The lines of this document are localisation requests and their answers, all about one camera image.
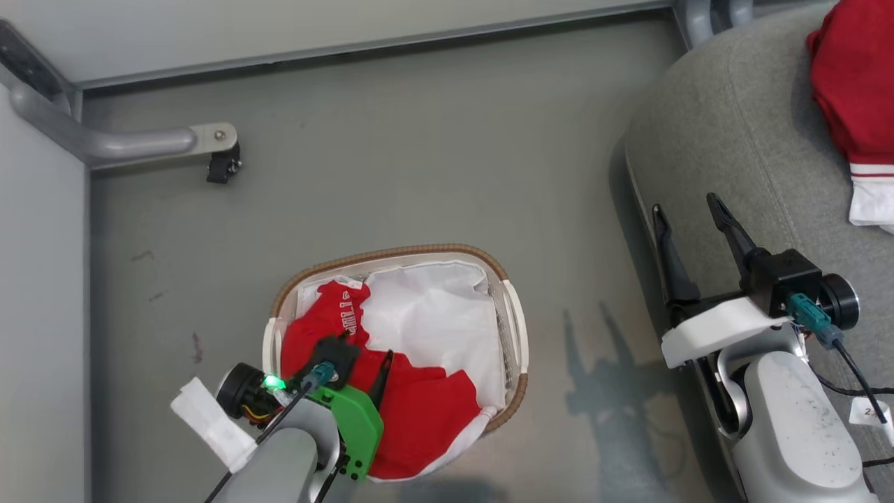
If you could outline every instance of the green led light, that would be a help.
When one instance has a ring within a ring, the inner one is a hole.
[[[264,378],[264,386],[267,388],[285,389],[285,381],[276,376],[267,376]]]

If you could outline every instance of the black cable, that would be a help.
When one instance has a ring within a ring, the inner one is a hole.
[[[291,402],[289,402],[288,405],[285,406],[283,411],[280,412],[276,417],[274,417],[274,419],[270,421],[270,425],[267,426],[264,431],[262,431],[261,434],[257,436],[257,438],[255,439],[256,445],[261,445],[261,442],[267,440],[267,437],[273,434],[276,426],[283,421],[283,418],[286,416],[286,414],[291,412],[291,409],[295,408],[295,405],[298,404],[298,401],[308,394],[308,391],[310,391],[310,388],[312,386],[313,385],[311,383],[308,383],[302,390],[295,394],[295,397],[291,400]],[[217,498],[217,495],[220,494],[220,491],[224,489],[224,486],[230,480],[230,477],[232,477],[232,472],[230,471],[227,471],[227,473],[223,474],[223,477],[221,477],[221,480],[217,483],[214,490],[212,490],[211,494],[209,494],[208,497],[205,498],[205,503],[211,503],[212,501],[214,501],[215,498]]]
[[[872,468],[873,466],[890,465],[894,463],[894,457],[886,457],[884,459],[874,459],[872,461],[864,461],[863,468]]]
[[[839,395],[845,396],[866,396],[866,392],[862,389],[849,389],[849,388],[839,388],[835,386],[832,381],[824,378],[820,375],[819,372],[816,371],[813,365],[810,366],[810,370],[814,371],[816,374],[816,378],[820,381],[820,384],[825,386],[829,391],[834,391]],[[872,392],[876,395],[894,395],[894,388],[870,388]]]
[[[844,361],[848,364],[850,370],[854,372],[856,380],[860,381],[860,386],[862,386],[863,391],[866,392],[866,397],[869,398],[869,403],[873,405],[873,409],[875,409],[875,415],[879,418],[879,422],[881,424],[886,424],[888,422],[888,418],[885,417],[884,412],[881,411],[881,406],[879,405],[879,401],[875,399],[873,389],[870,388],[869,383],[866,382],[866,377],[863,376],[863,373],[856,366],[856,363],[854,362],[854,359],[850,357],[850,353],[848,353],[848,350],[844,348],[843,344],[841,344],[841,339],[833,340],[832,345],[835,346],[835,349],[839,350],[841,357],[844,358]]]

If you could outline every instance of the teal connector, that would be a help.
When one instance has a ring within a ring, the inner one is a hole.
[[[832,325],[832,318],[804,294],[790,296],[786,311],[798,325],[813,332],[826,349],[832,349],[836,340],[844,339],[844,332]]]
[[[335,366],[329,362],[322,362],[301,379],[301,389],[307,389],[307,393],[310,395],[322,386],[329,384],[333,380],[334,375]]]

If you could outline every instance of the gray floor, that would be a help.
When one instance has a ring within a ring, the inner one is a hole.
[[[227,186],[204,182],[205,159],[94,178],[94,500],[203,500],[224,468],[170,412],[179,387],[259,365],[298,270],[438,242],[509,272],[528,395],[447,469],[353,501],[725,500],[710,425],[663,367],[612,163],[637,95],[677,57],[672,21],[637,17],[89,99],[104,129],[229,121],[246,165]]]

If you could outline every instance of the gray couch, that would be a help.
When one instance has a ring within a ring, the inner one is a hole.
[[[642,210],[662,204],[703,295],[738,284],[707,192],[722,197],[759,245],[797,248],[824,272],[848,279],[862,312],[847,347],[873,386],[894,386],[894,235],[848,223],[848,165],[811,99],[805,39],[827,12],[817,6],[777,14],[680,59],[630,125],[628,165]],[[822,375],[858,388],[837,354],[813,341],[809,354]],[[850,401],[830,398],[847,420]],[[864,460],[894,456],[881,435],[851,432]],[[867,472],[881,501],[894,501],[894,468]]]

